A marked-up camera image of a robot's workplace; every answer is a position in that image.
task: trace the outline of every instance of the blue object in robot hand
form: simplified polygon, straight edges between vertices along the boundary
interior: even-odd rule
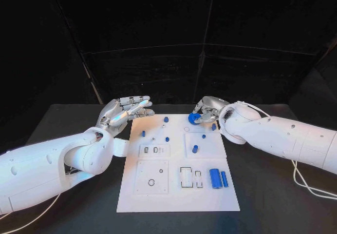
[[[190,113],[190,114],[189,114],[189,122],[190,122],[193,125],[199,125],[199,123],[194,123],[194,120],[197,120],[200,117],[202,117],[202,115],[200,115],[199,113],[196,113],[196,114]]]
[[[226,172],[222,172],[222,177],[223,177],[223,187],[228,187],[228,181],[226,181]]]
[[[197,153],[197,145],[193,146],[192,152],[196,154]]]
[[[223,184],[222,184],[219,169],[216,168],[210,169],[209,174],[210,174],[212,188],[220,189],[223,187]]]

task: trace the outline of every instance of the table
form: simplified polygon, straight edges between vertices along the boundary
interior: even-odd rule
[[[158,114],[187,114],[193,105],[154,105]],[[258,105],[271,115],[295,119],[287,105]],[[52,105],[27,144],[83,132],[104,105]],[[118,135],[128,139],[131,124]],[[107,171],[60,197],[40,219],[17,233],[337,233],[337,201],[315,197],[292,181],[291,161],[236,145],[225,150],[240,205],[239,212],[115,213],[125,158],[112,157]],[[310,186],[337,193],[337,175],[300,163]],[[0,221],[0,232],[29,223],[53,199]]]

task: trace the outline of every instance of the white board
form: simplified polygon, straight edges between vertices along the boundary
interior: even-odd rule
[[[132,121],[118,213],[240,210],[219,129],[212,131],[212,123],[192,125],[187,116],[154,115]],[[153,152],[154,147],[163,149],[160,154]],[[226,172],[228,188],[212,188],[209,170],[213,168]],[[181,188],[183,179],[192,188]]]

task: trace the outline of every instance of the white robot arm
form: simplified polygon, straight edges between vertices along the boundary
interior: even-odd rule
[[[101,174],[128,141],[114,138],[127,121],[153,116],[150,97],[114,99],[83,133],[22,147],[0,156],[0,215],[22,210]]]
[[[337,132],[281,117],[261,117],[251,106],[204,96],[193,111],[203,112],[194,123],[219,120],[220,133],[233,143],[248,142],[262,151],[337,174]]]

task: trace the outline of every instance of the white cable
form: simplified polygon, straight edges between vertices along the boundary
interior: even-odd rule
[[[10,215],[13,212],[7,213],[0,219],[3,219],[7,215]]]
[[[27,223],[24,226],[22,226],[20,228],[17,228],[16,230],[11,230],[11,231],[4,232],[4,233],[1,233],[1,234],[10,234],[10,233],[19,231],[19,230],[20,230],[22,228],[24,228],[27,225],[30,225],[30,224],[39,219],[39,217],[45,214],[45,212],[50,209],[50,207],[53,206],[53,204],[55,204],[55,202],[56,202],[56,200],[58,200],[58,197],[55,198],[55,201],[52,202],[52,204],[50,204],[50,206],[47,207],[47,209],[42,212],[42,214],[37,216],[37,218],[36,218],[30,223]]]
[[[256,106],[253,106],[252,104],[245,103],[243,101],[239,101],[238,103],[239,103],[239,104],[248,105],[249,107],[252,107],[253,109],[256,109],[258,111],[261,111],[261,112],[269,117],[269,115],[268,115]],[[308,184],[307,184],[307,182],[305,182],[305,180],[304,180],[302,174],[301,174],[301,172],[300,172],[300,170],[298,170],[298,168],[297,168],[297,161],[291,160],[291,162],[292,162],[292,165],[294,165],[294,181],[295,181],[295,183],[297,183],[300,186],[305,187],[305,188],[308,189],[308,191],[310,191],[315,196],[323,197],[323,198],[327,198],[327,199],[337,200],[337,195],[336,195],[336,194],[333,194],[333,193],[330,193],[330,192],[327,192],[327,191],[324,191],[324,190],[315,189],[315,188],[312,188],[312,187],[308,186]],[[297,176],[295,176],[297,173],[298,173],[298,175],[300,175],[300,177],[301,177],[301,179],[302,179],[304,184],[298,183],[298,181],[297,181]],[[315,190],[315,191],[318,191],[318,192],[321,192],[321,193],[324,193],[324,194],[328,194],[328,195],[331,195],[331,196],[320,195],[320,194],[314,193],[312,190]]]

